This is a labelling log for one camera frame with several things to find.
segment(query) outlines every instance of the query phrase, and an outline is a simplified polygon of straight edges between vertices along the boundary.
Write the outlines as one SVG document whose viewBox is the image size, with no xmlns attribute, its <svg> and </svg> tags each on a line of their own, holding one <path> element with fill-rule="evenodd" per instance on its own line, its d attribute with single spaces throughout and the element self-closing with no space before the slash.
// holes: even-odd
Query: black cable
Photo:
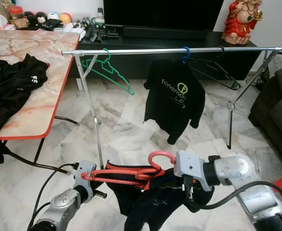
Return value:
<svg viewBox="0 0 282 231">
<path fill-rule="evenodd" d="M 266 185 L 266 186 L 270 186 L 272 188 L 275 188 L 281 195 L 282 197 L 282 189 L 279 188 L 277 185 L 270 183 L 270 182 L 266 182 L 266 181 L 255 181 L 255 182 L 251 182 L 249 184 L 244 185 L 243 187 L 235 190 L 234 192 L 232 192 L 230 195 L 226 196 L 225 198 L 223 198 L 221 201 L 218 201 L 217 203 L 214 203 L 212 205 L 200 205 L 195 203 L 194 201 L 189 199 L 189 194 L 186 193 L 186 197 L 187 197 L 187 202 L 193 206 L 196 207 L 198 209 L 205 209 L 205 210 L 210 210 L 210 209 L 214 209 L 214 208 L 218 208 L 219 206 L 224 205 L 225 203 L 227 203 L 229 200 L 231 200 L 232 198 L 236 197 L 238 194 L 242 193 L 243 191 L 247 190 L 248 188 L 251 188 L 253 186 L 256 185 Z"/>
<path fill-rule="evenodd" d="M 48 205 L 50 205 L 50 202 L 47 202 L 47 203 L 43 204 L 41 207 L 39 207 L 39 209 L 37 210 L 37 212 L 36 212 L 35 215 L 34 215 L 34 219 L 35 219 L 35 217 L 37 216 L 37 214 L 38 214 L 44 207 L 46 207 L 46 206 L 48 206 Z"/>
<path fill-rule="evenodd" d="M 50 179 L 55 175 L 56 172 L 58 172 L 61 168 L 65 167 L 65 166 L 72 166 L 72 167 L 75 167 L 76 164 L 64 164 L 64 165 L 61 165 L 59 166 L 56 170 L 53 171 L 53 173 L 50 174 L 50 176 L 47 178 L 47 180 L 45 181 L 45 183 L 43 184 L 43 186 L 41 187 L 39 193 L 38 193 L 38 196 L 37 196 L 37 199 L 36 199 L 36 202 L 35 202 L 35 206 L 34 206 L 34 210 L 33 210 L 33 214 L 32 214 L 32 217 L 31 217 L 31 220 L 30 220 L 30 223 L 29 223 L 29 226 L 27 228 L 27 231 L 30 230 L 30 228 L 33 226 L 33 223 L 34 223 L 34 218 L 35 218 L 35 215 L 37 215 L 37 207 L 38 207 L 38 204 L 39 204 L 39 200 L 40 200 L 40 197 L 41 197 L 41 194 L 44 190 L 44 188 L 46 187 L 47 183 L 50 181 Z"/>
</svg>

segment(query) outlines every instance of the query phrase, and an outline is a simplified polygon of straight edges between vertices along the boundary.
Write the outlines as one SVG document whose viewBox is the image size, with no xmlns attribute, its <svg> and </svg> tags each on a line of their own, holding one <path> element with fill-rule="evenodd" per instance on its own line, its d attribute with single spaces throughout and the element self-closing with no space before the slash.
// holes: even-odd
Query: metal pole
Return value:
<svg viewBox="0 0 282 231">
<path fill-rule="evenodd" d="M 263 68 L 267 66 L 271 60 L 279 53 L 279 51 L 273 51 L 269 57 L 263 62 L 263 64 L 260 66 L 260 68 L 257 70 L 257 72 L 254 74 L 254 76 L 251 78 L 251 80 L 246 84 L 244 89 L 241 91 L 241 93 L 238 94 L 238 96 L 232 101 L 228 102 L 228 109 L 229 109 L 229 125 L 228 125 L 228 144 L 227 147 L 231 149 L 231 140 L 232 140 L 232 120 L 233 120 L 233 110 L 235 110 L 235 104 L 237 101 L 243 96 L 243 94 L 248 90 L 250 85 L 255 81 L 255 79 L 263 72 Z"/>
<path fill-rule="evenodd" d="M 190 48 L 191 53 L 198 52 L 222 52 L 222 51 L 280 51 L 282 47 L 212 47 L 212 48 Z M 175 49 L 142 49 L 142 50 L 110 50 L 109 54 L 159 54 L 159 53 L 186 53 L 187 50 L 183 48 Z M 108 55 L 104 50 L 76 50 L 76 51 L 62 51 L 62 55 Z"/>
<path fill-rule="evenodd" d="M 268 51 L 265 51 L 263 62 L 265 62 L 267 60 L 267 55 L 268 55 Z M 262 72 L 265 72 L 265 71 L 266 71 L 266 67 L 263 67 Z"/>
<path fill-rule="evenodd" d="M 86 77 L 90 73 L 91 69 L 93 68 L 94 63 L 95 63 L 97 57 L 98 57 L 98 54 L 95 54 L 93 56 L 92 61 L 89 64 L 89 66 L 88 66 L 87 70 L 85 71 L 85 73 L 83 72 L 83 68 L 82 68 L 82 65 L 81 65 L 80 57 L 78 55 L 75 56 L 75 60 L 76 60 L 77 68 L 78 68 L 79 75 L 80 75 L 80 78 L 81 78 L 81 83 L 83 85 L 83 89 L 84 89 L 85 94 L 87 96 L 87 99 L 88 99 L 88 102 L 89 102 L 89 105 L 90 105 L 90 110 L 91 110 L 92 116 L 94 118 L 94 125 L 95 125 L 95 133 L 96 133 L 96 140 L 97 140 L 99 163 L 100 163 L 100 168 L 103 169 L 103 154 L 102 154 L 101 139 L 100 139 L 100 136 L 99 136 L 99 129 L 98 129 L 98 124 L 100 123 L 100 121 L 96 117 L 96 112 L 95 112 L 95 109 L 94 109 L 93 101 L 92 101 L 92 98 L 91 98 L 91 95 L 90 95 L 90 92 L 89 92 L 89 88 L 88 88 L 88 85 L 87 85 L 87 82 L 86 82 Z"/>
<path fill-rule="evenodd" d="M 256 71 L 256 73 L 254 74 L 254 76 L 251 78 L 251 80 L 246 84 L 246 86 L 244 87 L 244 89 L 241 91 L 241 93 L 238 94 L 238 96 L 232 101 L 232 104 L 236 104 L 237 101 L 242 97 L 242 95 L 248 90 L 248 88 L 250 87 L 250 85 L 255 81 L 255 79 L 262 73 L 262 70 L 265 66 L 267 66 L 271 60 L 278 54 L 278 51 L 273 51 L 269 57 L 267 58 L 267 60 L 261 65 L 261 67 Z"/>
<path fill-rule="evenodd" d="M 93 67 L 97 57 L 98 57 L 97 54 L 94 55 L 94 57 L 93 57 L 90 65 L 89 65 L 89 67 L 86 70 L 87 75 L 90 72 L 90 70 L 92 69 L 92 67 Z M 87 75 L 85 75 L 85 73 L 83 72 L 83 68 L 82 68 L 82 65 L 81 65 L 80 57 L 79 56 L 75 56 L 75 60 L 76 60 L 77 68 L 78 68 L 79 75 L 80 75 L 80 78 L 81 78 L 81 83 L 83 85 L 83 89 L 85 91 L 86 97 L 87 97 L 89 105 L 90 105 L 90 110 L 91 110 L 92 116 L 96 117 L 96 112 L 95 112 L 95 109 L 94 109 L 94 106 L 93 106 L 93 101 L 92 101 L 92 98 L 91 98 L 91 95 L 90 95 L 90 92 L 89 92 L 89 88 L 88 88 L 87 82 L 85 80 Z"/>
</svg>

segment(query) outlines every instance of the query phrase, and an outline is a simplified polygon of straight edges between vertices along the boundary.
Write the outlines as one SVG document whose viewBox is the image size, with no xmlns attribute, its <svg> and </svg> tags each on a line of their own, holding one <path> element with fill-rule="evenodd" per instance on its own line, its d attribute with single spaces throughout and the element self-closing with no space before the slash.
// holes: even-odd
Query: table leg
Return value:
<svg viewBox="0 0 282 231">
<path fill-rule="evenodd" d="M 19 160 L 19 161 L 21 161 L 21 162 L 27 164 L 27 165 L 31 165 L 31 166 L 34 166 L 34 167 L 45 168 L 45 169 L 50 169 L 50 170 L 56 170 L 56 169 L 57 169 L 57 167 L 48 166 L 48 165 L 41 165 L 41 164 L 37 164 L 37 163 L 31 162 L 31 161 L 28 161 L 27 159 L 24 159 L 24 158 L 22 158 L 21 156 L 18 156 L 18 155 L 16 155 L 15 153 L 12 153 L 12 152 L 9 153 L 9 155 L 10 155 L 11 157 L 13 157 L 13 158 L 15 158 L 15 159 L 17 159 L 17 160 Z M 65 174 L 68 173 L 68 171 L 63 170 L 63 169 L 60 169 L 59 172 L 62 172 L 62 173 L 65 173 Z"/>
<path fill-rule="evenodd" d="M 55 119 L 60 119 L 60 120 L 65 120 L 65 121 L 71 122 L 71 123 L 76 124 L 76 125 L 80 125 L 80 123 L 78 123 L 78 122 L 76 122 L 76 121 L 74 121 L 74 120 L 72 120 L 70 118 L 63 117 L 63 116 L 56 115 L 54 118 Z"/>
<path fill-rule="evenodd" d="M 38 158 L 39 158 L 39 154 L 40 154 L 41 148 L 43 147 L 44 141 L 45 141 L 45 138 L 43 138 L 43 139 L 40 140 L 40 143 L 39 143 L 39 146 L 38 146 L 36 155 L 35 155 L 35 157 L 34 157 L 34 163 L 36 163 L 37 160 L 38 160 Z"/>
</svg>

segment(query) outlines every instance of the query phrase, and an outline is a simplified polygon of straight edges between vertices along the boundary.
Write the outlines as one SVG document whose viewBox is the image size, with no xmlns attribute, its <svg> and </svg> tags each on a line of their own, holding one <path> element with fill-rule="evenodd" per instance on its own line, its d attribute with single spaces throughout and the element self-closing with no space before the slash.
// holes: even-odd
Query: marble table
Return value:
<svg viewBox="0 0 282 231">
<path fill-rule="evenodd" d="M 0 59 L 13 64 L 29 53 L 50 64 L 48 80 L 32 91 L 25 105 L 0 130 L 0 140 L 42 139 L 49 134 L 67 80 L 72 56 L 62 56 L 62 50 L 75 50 L 79 34 L 49 31 L 0 31 Z"/>
</svg>

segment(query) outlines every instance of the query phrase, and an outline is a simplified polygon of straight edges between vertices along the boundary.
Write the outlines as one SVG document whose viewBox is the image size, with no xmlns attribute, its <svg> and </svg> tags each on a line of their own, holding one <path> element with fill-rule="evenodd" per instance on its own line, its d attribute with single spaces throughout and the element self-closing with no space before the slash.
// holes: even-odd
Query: green hanger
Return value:
<svg viewBox="0 0 282 231">
<path fill-rule="evenodd" d="M 112 66 L 110 65 L 110 63 L 109 63 L 109 60 L 110 60 L 110 58 L 111 58 L 110 52 L 109 52 L 106 48 L 104 48 L 103 50 L 108 52 L 108 55 L 109 55 L 108 58 L 106 58 L 104 61 L 96 60 L 95 62 L 96 62 L 96 63 L 101 63 L 101 64 L 102 64 L 102 69 L 105 70 L 106 72 L 108 72 L 109 74 L 113 75 L 114 72 L 115 72 L 122 80 L 125 81 L 125 83 L 128 85 L 128 89 L 125 88 L 125 87 L 123 87 L 123 86 L 120 85 L 119 83 L 115 82 L 113 79 L 110 79 L 108 76 L 104 75 L 103 73 L 100 73 L 100 72 L 98 72 L 98 71 L 96 71 L 96 70 L 94 70 L 94 69 L 91 69 L 91 71 L 93 71 L 93 72 L 95 72 L 95 73 L 101 75 L 102 77 L 105 77 L 106 79 L 110 80 L 111 82 L 117 84 L 117 85 L 118 85 L 120 88 L 122 88 L 123 90 L 127 91 L 129 94 L 134 95 L 134 94 L 135 94 L 135 91 L 134 91 L 132 88 L 130 88 L 129 82 L 128 82 L 114 67 L 112 67 Z M 82 66 L 84 66 L 85 68 L 88 68 L 89 63 L 90 63 L 91 61 L 92 61 L 92 59 L 83 60 L 83 61 L 81 62 L 81 63 L 82 63 Z"/>
</svg>

